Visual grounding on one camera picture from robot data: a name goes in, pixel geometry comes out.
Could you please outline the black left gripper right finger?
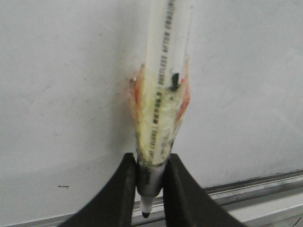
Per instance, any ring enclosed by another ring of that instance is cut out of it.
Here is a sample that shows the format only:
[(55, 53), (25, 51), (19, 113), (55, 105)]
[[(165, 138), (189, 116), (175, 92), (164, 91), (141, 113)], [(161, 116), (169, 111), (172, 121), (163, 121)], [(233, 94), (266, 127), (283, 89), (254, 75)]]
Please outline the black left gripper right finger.
[(177, 154), (171, 154), (163, 176), (168, 227), (244, 227), (194, 180)]

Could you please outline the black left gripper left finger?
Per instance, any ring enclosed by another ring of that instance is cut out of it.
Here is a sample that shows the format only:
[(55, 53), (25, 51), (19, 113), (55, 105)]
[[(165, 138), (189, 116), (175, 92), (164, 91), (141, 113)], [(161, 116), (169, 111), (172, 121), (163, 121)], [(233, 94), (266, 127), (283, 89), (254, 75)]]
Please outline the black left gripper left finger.
[(124, 154), (117, 170), (101, 191), (61, 227), (129, 227), (132, 222), (136, 163)]

